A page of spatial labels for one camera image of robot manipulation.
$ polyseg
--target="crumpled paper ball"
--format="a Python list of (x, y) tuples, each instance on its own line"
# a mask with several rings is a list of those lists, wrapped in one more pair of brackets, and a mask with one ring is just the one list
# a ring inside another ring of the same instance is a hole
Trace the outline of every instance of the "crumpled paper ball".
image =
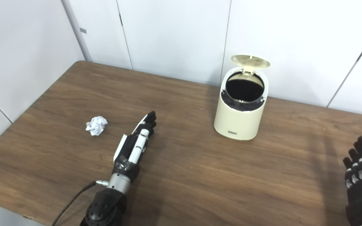
[(106, 124), (108, 124), (108, 122), (102, 116), (94, 117), (90, 122), (86, 123), (86, 131), (90, 131), (92, 136), (98, 136), (103, 132), (104, 125)]

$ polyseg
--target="wooden table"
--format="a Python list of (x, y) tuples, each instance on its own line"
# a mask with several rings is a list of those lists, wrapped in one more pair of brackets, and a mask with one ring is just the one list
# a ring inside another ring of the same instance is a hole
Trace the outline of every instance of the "wooden table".
[[(77, 62), (0, 136), (0, 206), (50, 225), (110, 178), (122, 134), (155, 110), (123, 225), (348, 225), (342, 158), (362, 115), (269, 98), (257, 137), (237, 141), (213, 128), (217, 99), (215, 86)], [(92, 137), (95, 116), (109, 124)], [(78, 225), (100, 189), (59, 224)]]

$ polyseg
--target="cable connector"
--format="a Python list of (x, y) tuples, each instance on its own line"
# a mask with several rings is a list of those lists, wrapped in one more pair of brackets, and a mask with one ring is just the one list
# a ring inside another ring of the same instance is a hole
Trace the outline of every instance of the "cable connector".
[(98, 185), (103, 185), (103, 186), (107, 186), (108, 185), (108, 181), (106, 181), (106, 180), (97, 180), (96, 181), (96, 184), (98, 184)]

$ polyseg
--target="trash can lid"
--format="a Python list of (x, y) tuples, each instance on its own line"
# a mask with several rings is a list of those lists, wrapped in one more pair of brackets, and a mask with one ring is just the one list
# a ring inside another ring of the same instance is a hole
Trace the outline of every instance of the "trash can lid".
[(267, 60), (253, 55), (234, 55), (231, 60), (239, 66), (244, 67), (243, 74), (252, 73), (255, 68), (266, 68), (270, 66)]

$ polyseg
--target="cream trash can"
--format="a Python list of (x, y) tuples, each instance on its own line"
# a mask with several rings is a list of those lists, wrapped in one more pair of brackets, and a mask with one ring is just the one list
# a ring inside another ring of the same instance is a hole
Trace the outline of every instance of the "cream trash can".
[(235, 67), (227, 72), (220, 87), (214, 128), (231, 139), (251, 140), (259, 129), (269, 83), (259, 68), (270, 63), (259, 57), (235, 55)]

